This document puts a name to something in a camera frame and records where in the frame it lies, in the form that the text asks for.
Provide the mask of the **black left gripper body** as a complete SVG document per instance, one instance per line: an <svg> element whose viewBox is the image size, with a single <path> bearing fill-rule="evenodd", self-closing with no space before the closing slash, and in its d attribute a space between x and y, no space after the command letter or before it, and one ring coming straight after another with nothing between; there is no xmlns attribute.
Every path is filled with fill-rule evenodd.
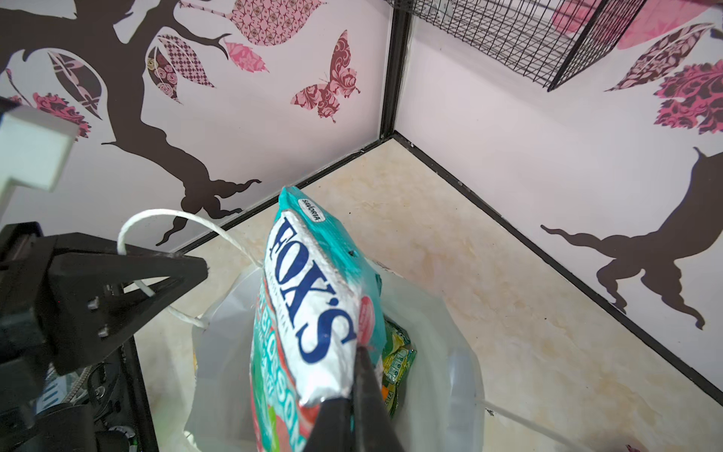
<svg viewBox="0 0 723 452"><path fill-rule="evenodd" d="M34 255L43 237L36 222L1 232L1 449L58 451L52 417L37 411L46 386L59 379L44 322L50 252Z"/></svg>

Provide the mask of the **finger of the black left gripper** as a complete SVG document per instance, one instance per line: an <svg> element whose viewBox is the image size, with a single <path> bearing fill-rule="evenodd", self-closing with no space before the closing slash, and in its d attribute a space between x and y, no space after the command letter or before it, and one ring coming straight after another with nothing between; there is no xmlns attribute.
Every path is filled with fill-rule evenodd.
<svg viewBox="0 0 723 452"><path fill-rule="evenodd" d="M50 338L59 374L107 358L171 303L208 277L199 257L132 246L81 233L53 237L47 270Z"/></svg>

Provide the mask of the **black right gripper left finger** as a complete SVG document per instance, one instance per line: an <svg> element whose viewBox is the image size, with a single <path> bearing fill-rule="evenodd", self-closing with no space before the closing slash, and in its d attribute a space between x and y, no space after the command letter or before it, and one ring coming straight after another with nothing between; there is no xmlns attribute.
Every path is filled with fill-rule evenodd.
<svg viewBox="0 0 723 452"><path fill-rule="evenodd" d="M324 401L303 451L350 452L353 446L351 418L350 399Z"/></svg>

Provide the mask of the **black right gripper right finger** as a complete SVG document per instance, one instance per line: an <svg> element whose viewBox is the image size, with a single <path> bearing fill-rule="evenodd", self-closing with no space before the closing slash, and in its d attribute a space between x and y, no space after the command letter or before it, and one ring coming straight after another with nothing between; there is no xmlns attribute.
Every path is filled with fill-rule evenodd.
<svg viewBox="0 0 723 452"><path fill-rule="evenodd" d="M354 451L404 452L386 411L375 367L366 348L356 351L352 408Z"/></svg>

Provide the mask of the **floral white paper bag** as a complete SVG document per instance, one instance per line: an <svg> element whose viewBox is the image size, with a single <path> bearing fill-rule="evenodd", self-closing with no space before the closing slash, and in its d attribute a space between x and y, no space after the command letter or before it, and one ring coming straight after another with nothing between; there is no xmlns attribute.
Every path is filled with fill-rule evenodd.
<svg viewBox="0 0 723 452"><path fill-rule="evenodd" d="M186 434L203 451L260 451L250 406L250 353L264 255L204 316L186 318L198 364ZM474 350L441 299L365 259L381 278L384 324L389 316L404 328L417 351L390 417L404 451L480 450L489 403ZM382 369L381 356L375 367L380 386Z"/></svg>

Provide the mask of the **green snack packet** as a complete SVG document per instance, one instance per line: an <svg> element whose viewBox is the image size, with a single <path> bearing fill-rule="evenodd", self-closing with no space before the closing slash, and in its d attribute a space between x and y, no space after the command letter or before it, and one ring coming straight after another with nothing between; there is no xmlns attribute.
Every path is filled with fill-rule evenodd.
<svg viewBox="0 0 723 452"><path fill-rule="evenodd" d="M391 418L399 405L401 386L406 382L416 358L416 348L408 332L385 318L386 345L382 352L381 393L386 410Z"/></svg>

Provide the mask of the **teal Fox's candy bag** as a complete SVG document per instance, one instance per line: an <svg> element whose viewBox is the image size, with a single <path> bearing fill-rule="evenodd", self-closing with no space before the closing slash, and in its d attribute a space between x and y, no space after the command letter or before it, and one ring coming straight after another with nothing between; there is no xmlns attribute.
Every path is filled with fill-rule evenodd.
<svg viewBox="0 0 723 452"><path fill-rule="evenodd" d="M344 225L294 186L268 235L250 353L260 451L301 451L328 400L349 401L358 348L379 367L381 278Z"/></svg>

